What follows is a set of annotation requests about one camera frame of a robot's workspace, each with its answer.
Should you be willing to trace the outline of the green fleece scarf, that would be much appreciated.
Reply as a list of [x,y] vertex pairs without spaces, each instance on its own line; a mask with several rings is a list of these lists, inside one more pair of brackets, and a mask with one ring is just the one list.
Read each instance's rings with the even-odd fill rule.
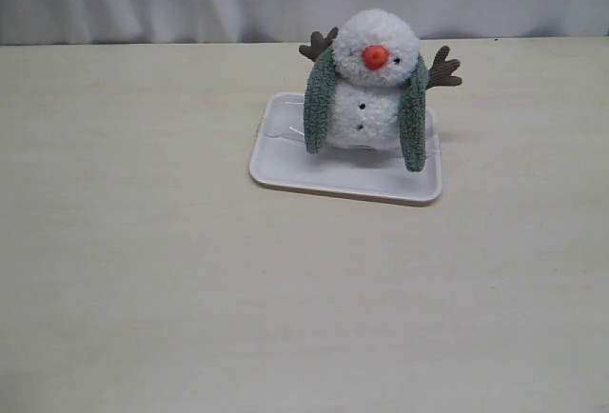
[[337,64],[329,47],[314,61],[304,93],[304,140],[313,154],[324,146],[392,149],[405,167],[426,162],[425,93],[429,72],[421,55],[390,54],[388,68],[368,73],[355,62]]

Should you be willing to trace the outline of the white plush snowman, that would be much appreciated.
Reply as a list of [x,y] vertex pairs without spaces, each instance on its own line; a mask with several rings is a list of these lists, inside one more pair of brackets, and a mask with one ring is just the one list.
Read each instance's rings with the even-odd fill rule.
[[392,149],[401,122],[425,121],[425,94],[462,83],[461,63],[442,46],[432,63],[399,16],[362,10],[327,34],[314,31],[299,53],[313,67],[304,94],[304,140],[310,153],[334,148]]

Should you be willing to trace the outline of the white plastic tray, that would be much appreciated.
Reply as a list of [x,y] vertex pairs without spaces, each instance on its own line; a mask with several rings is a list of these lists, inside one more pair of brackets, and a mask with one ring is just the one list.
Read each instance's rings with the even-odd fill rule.
[[281,92],[267,102],[249,161],[261,186],[345,198],[426,206],[442,194],[441,142],[437,115],[426,111],[426,163],[406,170],[401,151],[329,148],[305,151],[304,96]]

